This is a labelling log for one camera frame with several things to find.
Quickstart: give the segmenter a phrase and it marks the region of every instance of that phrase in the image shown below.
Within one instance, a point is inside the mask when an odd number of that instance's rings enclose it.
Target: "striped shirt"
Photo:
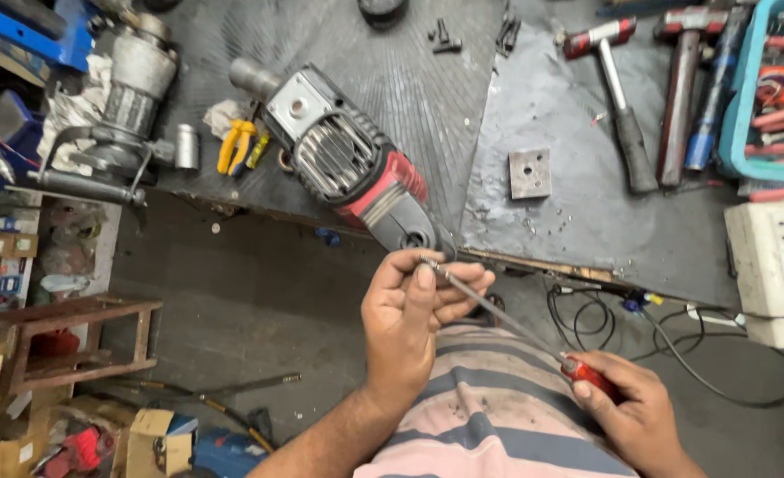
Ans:
[[[355,478],[637,476],[605,445],[548,354],[499,328],[436,338],[427,388]]]

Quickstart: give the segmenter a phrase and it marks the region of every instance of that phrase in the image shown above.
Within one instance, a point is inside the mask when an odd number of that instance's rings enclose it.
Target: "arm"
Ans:
[[[569,356],[601,372],[627,398],[617,407],[589,382],[573,385],[580,406],[596,418],[624,461],[647,478],[707,478],[681,447],[672,403],[654,372],[605,352]]]
[[[433,271],[419,266],[421,254],[442,259],[425,249],[391,253],[365,294],[367,383],[262,461],[248,478],[350,476],[392,435],[428,383],[436,356],[434,333],[476,304],[455,288],[437,288]],[[481,295],[494,281],[494,274],[480,264],[447,267]]]

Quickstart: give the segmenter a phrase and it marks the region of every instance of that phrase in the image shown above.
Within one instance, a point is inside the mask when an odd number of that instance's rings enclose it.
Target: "hammer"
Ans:
[[[657,39],[678,38],[672,56],[669,100],[660,136],[658,180],[663,187],[681,184],[687,149],[690,106],[693,104],[693,83],[699,66],[699,41],[702,36],[720,33],[728,13],[707,7],[689,7],[666,12],[654,29]]]
[[[563,52],[567,60],[574,60],[593,49],[598,49],[599,57],[604,66],[604,75],[610,86],[610,94],[616,105],[616,131],[625,160],[628,166],[628,183],[633,194],[645,194],[658,188],[657,180],[646,155],[646,146],[642,141],[642,131],[637,123],[634,109],[625,99],[619,72],[613,61],[611,45],[627,42],[637,30],[637,18],[618,19],[595,27],[568,35],[563,40]]]

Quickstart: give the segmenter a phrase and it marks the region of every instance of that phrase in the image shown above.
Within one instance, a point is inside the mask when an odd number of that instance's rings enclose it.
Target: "workbench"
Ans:
[[[176,125],[201,132],[201,170],[164,171],[157,187],[281,219],[344,227],[284,173],[269,147],[241,179],[217,173],[220,140],[201,121],[226,99],[245,100],[227,80],[231,60],[251,56],[276,71],[312,61],[362,106],[426,179],[429,208],[461,250],[525,267],[616,281],[706,304],[738,306],[729,276],[722,212],[732,188],[632,197],[615,142],[610,97],[595,55],[567,62],[559,27],[603,23],[593,0],[520,0],[516,51],[494,52],[504,0],[410,2],[390,31],[373,31],[352,0],[185,0],[163,17],[182,58],[157,136]],[[443,17],[461,54],[432,53],[429,30]],[[617,68],[657,158],[672,49],[642,19]],[[549,151],[552,194],[510,199],[507,154]]]

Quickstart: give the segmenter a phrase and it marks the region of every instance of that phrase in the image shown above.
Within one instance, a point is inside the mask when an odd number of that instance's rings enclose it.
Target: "person's right hand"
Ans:
[[[580,406],[599,422],[624,461],[648,478],[706,478],[678,441],[672,403],[654,372],[606,352],[568,356],[598,370],[627,398],[617,407],[587,381],[572,386]]]

